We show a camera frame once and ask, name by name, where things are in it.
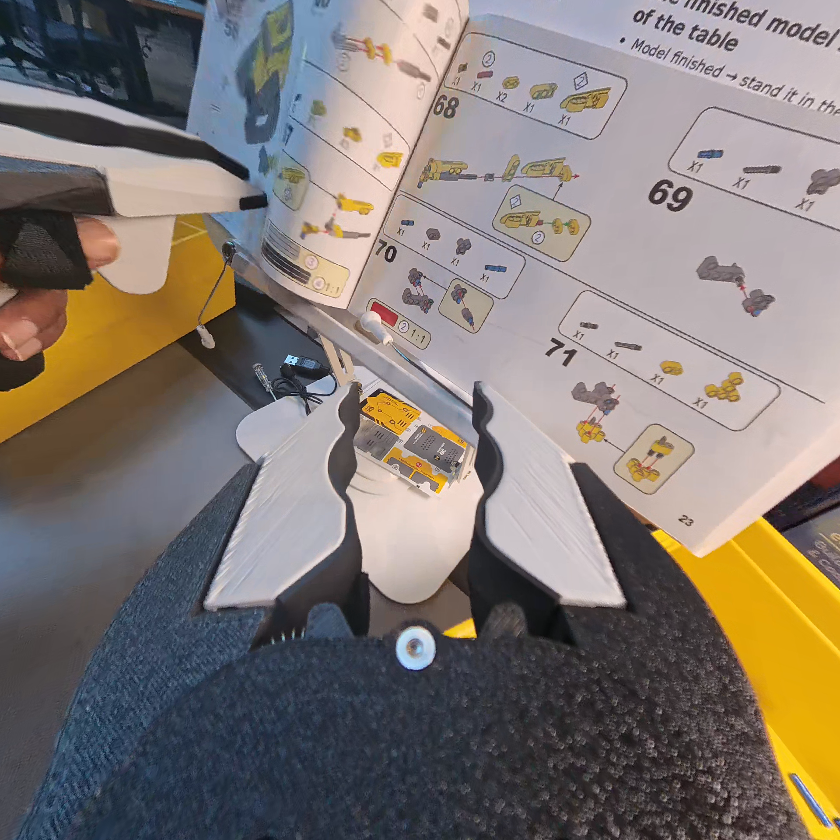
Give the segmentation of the person's left hand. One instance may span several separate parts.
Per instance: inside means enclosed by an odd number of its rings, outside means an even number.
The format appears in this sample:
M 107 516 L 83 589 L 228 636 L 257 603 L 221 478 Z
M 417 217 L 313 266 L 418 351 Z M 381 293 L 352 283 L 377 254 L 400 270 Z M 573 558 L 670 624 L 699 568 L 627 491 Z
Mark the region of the person's left hand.
M 92 217 L 76 221 L 80 245 L 91 270 L 119 257 L 116 234 Z M 23 362 L 47 350 L 67 327 L 66 290 L 24 289 L 1 308 L 1 353 L 10 361 Z

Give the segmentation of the white instruction booklet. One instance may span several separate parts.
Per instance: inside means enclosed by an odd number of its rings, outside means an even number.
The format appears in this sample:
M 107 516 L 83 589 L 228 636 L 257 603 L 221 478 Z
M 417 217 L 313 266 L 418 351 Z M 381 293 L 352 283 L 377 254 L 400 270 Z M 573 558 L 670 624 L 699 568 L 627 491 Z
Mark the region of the white instruction booklet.
M 207 2 L 188 127 L 381 375 L 487 383 L 691 551 L 838 458 L 838 121 L 469 2 Z

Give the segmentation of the white printed task poster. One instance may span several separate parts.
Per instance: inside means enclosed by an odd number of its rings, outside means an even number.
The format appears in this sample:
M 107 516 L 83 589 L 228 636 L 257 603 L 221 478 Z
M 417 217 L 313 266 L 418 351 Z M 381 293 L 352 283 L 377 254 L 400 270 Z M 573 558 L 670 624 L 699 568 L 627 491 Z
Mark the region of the white printed task poster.
M 838 1 L 469 2 L 838 121 Z

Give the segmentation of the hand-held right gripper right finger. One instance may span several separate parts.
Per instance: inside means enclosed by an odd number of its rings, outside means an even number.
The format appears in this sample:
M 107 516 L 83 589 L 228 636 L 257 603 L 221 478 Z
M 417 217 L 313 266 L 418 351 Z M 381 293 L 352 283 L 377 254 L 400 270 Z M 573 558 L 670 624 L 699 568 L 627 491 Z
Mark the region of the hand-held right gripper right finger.
M 472 415 L 482 491 L 467 561 L 475 622 L 497 608 L 523 622 L 625 617 L 627 596 L 570 457 L 487 383 L 475 383 Z

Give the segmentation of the white metal book stand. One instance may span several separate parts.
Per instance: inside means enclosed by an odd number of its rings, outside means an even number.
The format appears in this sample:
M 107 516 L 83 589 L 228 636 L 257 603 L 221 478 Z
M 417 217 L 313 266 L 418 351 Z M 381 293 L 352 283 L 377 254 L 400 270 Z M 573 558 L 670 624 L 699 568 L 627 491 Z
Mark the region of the white metal book stand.
M 293 326 L 307 329 L 320 342 L 340 383 L 354 378 L 367 395 L 377 387 L 403 397 L 392 380 L 381 375 L 381 344 L 361 328 L 341 321 L 343 310 L 320 308 L 294 295 L 256 268 L 228 231 L 213 216 L 203 216 L 213 245 L 235 248 L 233 269 L 246 285 L 267 295 L 279 314 Z M 476 477 L 457 478 L 453 489 L 429 496 L 412 489 L 398 468 L 374 461 L 357 450 L 359 466 L 350 483 L 363 552 L 363 570 L 391 601 L 420 603 L 432 597 L 469 550 L 475 525 L 480 483 Z

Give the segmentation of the yellow grey sticker sheet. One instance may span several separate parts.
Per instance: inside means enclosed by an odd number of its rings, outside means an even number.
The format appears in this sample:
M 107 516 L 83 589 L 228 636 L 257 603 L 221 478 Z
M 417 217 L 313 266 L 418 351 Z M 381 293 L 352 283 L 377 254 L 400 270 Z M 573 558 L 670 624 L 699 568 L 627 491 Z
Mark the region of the yellow grey sticker sheet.
M 356 450 L 430 497 L 459 478 L 468 445 L 400 395 L 378 388 L 360 401 Z

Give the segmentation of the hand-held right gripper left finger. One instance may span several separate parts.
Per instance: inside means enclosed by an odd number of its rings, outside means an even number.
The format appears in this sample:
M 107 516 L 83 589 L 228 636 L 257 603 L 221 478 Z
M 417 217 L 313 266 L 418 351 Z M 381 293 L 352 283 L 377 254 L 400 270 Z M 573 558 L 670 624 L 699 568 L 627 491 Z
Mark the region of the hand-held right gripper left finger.
M 310 610 L 332 603 L 353 634 L 367 634 L 370 585 L 348 496 L 359 427 L 360 394 L 352 382 L 262 458 L 205 610 L 268 607 L 262 634 L 300 635 Z

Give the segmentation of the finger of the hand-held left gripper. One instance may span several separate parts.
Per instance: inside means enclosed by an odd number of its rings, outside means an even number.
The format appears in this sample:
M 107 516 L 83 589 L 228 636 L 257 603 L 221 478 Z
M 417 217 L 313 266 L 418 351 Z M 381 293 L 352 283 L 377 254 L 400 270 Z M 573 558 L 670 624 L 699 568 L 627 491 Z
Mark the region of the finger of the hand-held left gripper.
M 202 161 L 249 180 L 248 167 L 192 134 L 66 91 L 2 81 L 1 124 L 52 140 Z
M 119 257 L 101 273 L 127 293 L 152 293 L 165 283 L 175 219 L 180 215 L 265 207 L 264 192 L 218 166 L 157 154 L 109 150 L 2 128 L 2 158 L 88 167 L 101 173 L 110 194 Z

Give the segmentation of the yellow plastic bin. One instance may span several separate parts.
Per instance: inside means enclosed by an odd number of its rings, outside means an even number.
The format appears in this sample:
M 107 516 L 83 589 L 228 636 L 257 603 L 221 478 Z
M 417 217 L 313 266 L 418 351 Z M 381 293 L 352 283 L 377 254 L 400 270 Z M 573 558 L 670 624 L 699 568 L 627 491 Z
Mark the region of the yellow plastic bin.
M 478 836 L 838 838 L 838 594 L 764 521 L 704 559 L 635 518 L 626 616 L 450 646 Z
M 199 214 L 177 218 L 169 273 L 146 296 L 122 293 L 99 275 L 73 291 L 68 324 L 45 352 L 45 371 L 1 394 L 4 442 L 100 384 L 194 333 L 196 321 L 223 266 Z

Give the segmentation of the blue robot kit box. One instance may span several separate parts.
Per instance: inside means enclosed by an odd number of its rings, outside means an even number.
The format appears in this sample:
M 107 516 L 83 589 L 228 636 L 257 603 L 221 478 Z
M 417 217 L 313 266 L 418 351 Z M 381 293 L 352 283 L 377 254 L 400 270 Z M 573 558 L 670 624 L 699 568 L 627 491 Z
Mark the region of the blue robot kit box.
M 839 586 L 839 486 L 810 479 L 764 515 L 836 587 Z

